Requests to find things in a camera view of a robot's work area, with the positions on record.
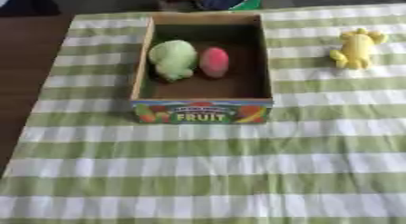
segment person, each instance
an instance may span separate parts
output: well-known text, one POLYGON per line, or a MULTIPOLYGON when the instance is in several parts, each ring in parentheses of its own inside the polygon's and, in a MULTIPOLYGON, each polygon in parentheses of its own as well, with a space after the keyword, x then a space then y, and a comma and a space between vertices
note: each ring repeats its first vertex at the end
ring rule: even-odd
POLYGON ((0 0, 0 17, 59 14, 53 0, 0 0))

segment yellow stuffed animal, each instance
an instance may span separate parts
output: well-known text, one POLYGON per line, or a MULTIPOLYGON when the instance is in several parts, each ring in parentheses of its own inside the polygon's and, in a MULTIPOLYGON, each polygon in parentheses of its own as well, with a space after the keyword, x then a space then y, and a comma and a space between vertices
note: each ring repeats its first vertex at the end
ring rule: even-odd
POLYGON ((340 35, 344 41, 341 51, 330 51, 339 68, 366 69, 371 66, 370 50, 374 44, 385 43, 388 39, 386 34, 380 32, 368 32, 359 28, 353 32, 344 32, 340 35))

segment fruit box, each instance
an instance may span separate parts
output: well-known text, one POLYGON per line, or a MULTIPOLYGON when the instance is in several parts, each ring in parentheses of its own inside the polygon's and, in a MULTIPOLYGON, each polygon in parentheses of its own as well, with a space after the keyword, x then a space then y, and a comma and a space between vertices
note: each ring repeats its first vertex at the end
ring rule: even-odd
POLYGON ((266 122, 273 102, 260 15, 153 15, 130 100, 140 123, 266 122), (190 42, 199 55, 210 46, 225 49, 227 74, 215 80, 197 69, 191 78, 174 83, 159 78, 148 52, 155 44, 176 39, 190 42))

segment checkered tablecloth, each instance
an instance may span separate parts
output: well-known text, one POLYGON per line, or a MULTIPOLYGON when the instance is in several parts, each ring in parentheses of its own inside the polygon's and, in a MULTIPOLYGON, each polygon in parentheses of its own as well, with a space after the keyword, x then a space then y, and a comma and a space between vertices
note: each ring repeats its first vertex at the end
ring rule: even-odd
POLYGON ((240 126, 133 122, 146 16, 75 18, 0 182, 0 223, 406 223, 406 5, 264 11, 275 108, 240 126), (373 68, 338 70, 328 52, 358 27, 390 40, 373 68))

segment green plush toy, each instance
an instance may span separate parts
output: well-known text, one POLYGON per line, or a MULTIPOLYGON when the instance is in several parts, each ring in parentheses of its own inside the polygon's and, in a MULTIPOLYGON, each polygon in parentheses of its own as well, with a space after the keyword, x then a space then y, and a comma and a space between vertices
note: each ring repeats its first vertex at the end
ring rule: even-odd
POLYGON ((193 75, 198 53, 190 43, 173 40, 154 46, 149 58, 160 76, 175 82, 193 75))

